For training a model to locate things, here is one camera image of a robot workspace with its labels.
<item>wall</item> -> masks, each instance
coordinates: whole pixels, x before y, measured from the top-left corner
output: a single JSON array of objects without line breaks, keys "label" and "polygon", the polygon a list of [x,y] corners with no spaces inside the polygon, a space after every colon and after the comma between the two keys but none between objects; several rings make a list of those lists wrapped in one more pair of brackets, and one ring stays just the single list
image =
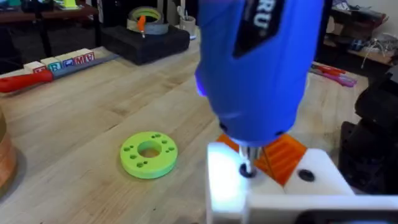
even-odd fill
[{"label": "wall", "polygon": [[372,6],[372,10],[386,13],[390,19],[380,26],[376,33],[388,32],[398,36],[398,0],[348,0],[351,5]]}]

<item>red handle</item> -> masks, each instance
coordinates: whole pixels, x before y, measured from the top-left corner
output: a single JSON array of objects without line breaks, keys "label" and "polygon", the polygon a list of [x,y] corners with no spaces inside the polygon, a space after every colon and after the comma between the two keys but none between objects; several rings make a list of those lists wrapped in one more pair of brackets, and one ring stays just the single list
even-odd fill
[{"label": "red handle", "polygon": [[0,78],[0,93],[9,93],[12,91],[21,90],[28,86],[43,82],[51,82],[52,80],[53,76],[49,70],[43,70],[41,72],[28,75]]},{"label": "red handle", "polygon": [[346,71],[344,70],[332,67],[319,66],[318,69],[321,70],[323,73],[327,73],[329,75],[334,75],[334,76],[340,76],[341,74],[346,73]]}]

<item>hole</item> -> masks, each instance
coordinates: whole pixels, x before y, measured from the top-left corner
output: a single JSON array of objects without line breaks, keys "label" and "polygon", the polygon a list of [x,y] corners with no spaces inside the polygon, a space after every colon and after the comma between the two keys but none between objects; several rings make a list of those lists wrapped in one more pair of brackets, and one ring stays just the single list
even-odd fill
[{"label": "hole", "polygon": [[253,170],[252,173],[248,173],[246,170],[246,164],[241,164],[241,166],[239,167],[239,173],[246,178],[252,178],[256,175],[256,170]]},{"label": "hole", "polygon": [[299,170],[298,176],[302,180],[307,181],[307,182],[313,182],[315,180],[315,175],[311,171],[306,170],[306,169]]},{"label": "hole", "polygon": [[144,141],[138,146],[138,153],[146,158],[158,156],[162,151],[162,146],[155,141]]}]

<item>white plastic part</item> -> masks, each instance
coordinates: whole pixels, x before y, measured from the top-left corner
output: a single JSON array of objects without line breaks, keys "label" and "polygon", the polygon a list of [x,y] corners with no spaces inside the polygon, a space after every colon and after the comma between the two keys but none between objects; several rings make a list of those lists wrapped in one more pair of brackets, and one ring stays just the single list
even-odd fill
[{"label": "white plastic part", "polygon": [[210,143],[207,148],[208,223],[239,220],[247,194],[284,194],[282,186],[261,171],[248,179],[239,173],[243,160],[224,143]]},{"label": "white plastic part", "polygon": [[[307,182],[301,179],[300,170],[309,170],[315,180]],[[307,149],[284,190],[291,195],[354,195],[328,154],[321,149]]]},{"label": "white plastic part", "polygon": [[398,197],[354,195],[327,154],[319,149],[307,150],[292,174],[297,175],[297,169],[312,171],[313,185],[291,177],[285,185],[289,194],[261,171],[252,179],[241,176],[242,159],[223,143],[210,143],[207,159],[208,224],[290,224],[307,210],[398,209]]}]

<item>table leg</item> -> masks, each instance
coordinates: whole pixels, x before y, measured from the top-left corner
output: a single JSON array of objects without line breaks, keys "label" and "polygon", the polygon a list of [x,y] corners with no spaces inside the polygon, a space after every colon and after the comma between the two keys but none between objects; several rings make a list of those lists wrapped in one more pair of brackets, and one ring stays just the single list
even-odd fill
[{"label": "table leg", "polygon": [[37,0],[34,0],[34,7],[35,7],[35,17],[36,17],[35,22],[37,28],[39,29],[40,38],[42,39],[45,56],[52,57],[49,35],[47,33],[47,28],[45,27],[43,15],[40,12],[39,2]]},{"label": "table leg", "polygon": [[[98,10],[98,3],[97,0],[91,0],[91,5]],[[100,19],[99,19],[100,11],[98,14],[93,15],[94,20],[94,30],[95,30],[95,47],[101,46],[101,26],[100,26]]]},{"label": "table leg", "polygon": [[47,33],[47,28],[45,27],[43,19],[37,19],[36,25],[39,28],[40,38],[42,39],[45,56],[52,57],[50,39],[49,39],[49,35]]}]

